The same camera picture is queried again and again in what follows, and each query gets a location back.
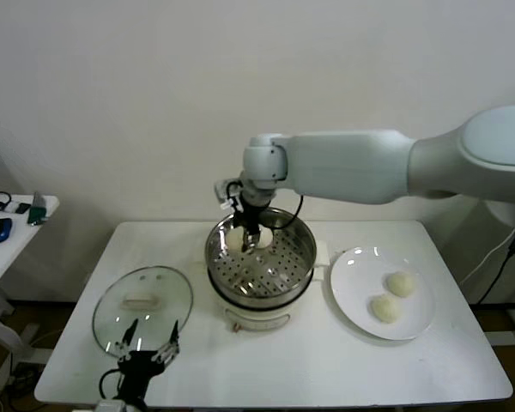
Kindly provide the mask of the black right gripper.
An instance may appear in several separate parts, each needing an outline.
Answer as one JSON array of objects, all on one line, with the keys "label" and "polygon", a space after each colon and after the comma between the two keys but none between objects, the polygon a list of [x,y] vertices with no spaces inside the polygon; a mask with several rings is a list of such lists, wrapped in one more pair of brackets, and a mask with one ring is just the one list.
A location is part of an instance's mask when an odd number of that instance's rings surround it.
[{"label": "black right gripper", "polygon": [[234,211],[233,226],[240,230],[240,251],[257,248],[260,240],[260,215],[264,207],[243,204]]}]

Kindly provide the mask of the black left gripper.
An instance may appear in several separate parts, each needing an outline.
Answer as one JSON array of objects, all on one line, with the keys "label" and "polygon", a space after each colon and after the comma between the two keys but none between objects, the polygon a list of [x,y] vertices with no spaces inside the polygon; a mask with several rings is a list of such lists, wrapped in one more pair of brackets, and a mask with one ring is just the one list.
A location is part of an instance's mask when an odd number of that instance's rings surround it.
[{"label": "black left gripper", "polygon": [[[135,318],[124,331],[120,341],[115,342],[118,354],[126,354],[138,326]],[[118,362],[122,382],[117,399],[124,402],[143,402],[150,380],[162,374],[166,367],[163,360],[173,360],[179,354],[179,321],[176,320],[168,341],[156,351],[130,351]]]}]

